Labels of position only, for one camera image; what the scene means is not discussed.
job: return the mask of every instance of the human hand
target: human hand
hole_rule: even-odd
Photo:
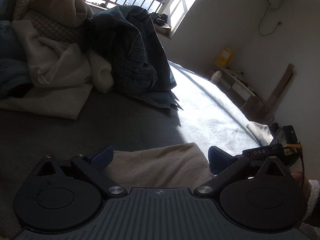
[[[292,172],[291,175],[297,182],[299,188],[301,188],[303,178],[302,172]],[[311,194],[311,184],[309,183],[309,180],[306,177],[304,178],[302,193],[306,196],[307,200],[309,200]]]

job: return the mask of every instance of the yellow container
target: yellow container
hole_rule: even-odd
[[[220,67],[227,67],[232,56],[233,56],[233,51],[231,49],[225,48],[223,52],[219,55],[215,63]]]

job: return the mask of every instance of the jeans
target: jeans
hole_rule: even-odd
[[[87,21],[91,47],[112,64],[115,90],[170,110],[176,82],[147,10],[119,5]]]

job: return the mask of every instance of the silver screw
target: silver screw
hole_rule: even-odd
[[[108,189],[108,191],[111,193],[111,194],[121,194],[122,192],[124,192],[124,188],[123,187],[120,187],[120,186],[113,186],[113,187],[110,187]]]
[[[202,194],[209,194],[212,192],[212,188],[209,186],[200,186],[197,188],[197,191]]]

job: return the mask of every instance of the bed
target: bed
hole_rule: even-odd
[[[0,109],[0,232],[12,237],[20,226],[12,209],[15,193],[44,155],[69,159],[110,143],[137,151],[195,142],[207,157],[216,145],[231,155],[259,144],[248,120],[214,84],[169,62],[178,106],[164,112],[115,91],[92,89],[76,121]]]

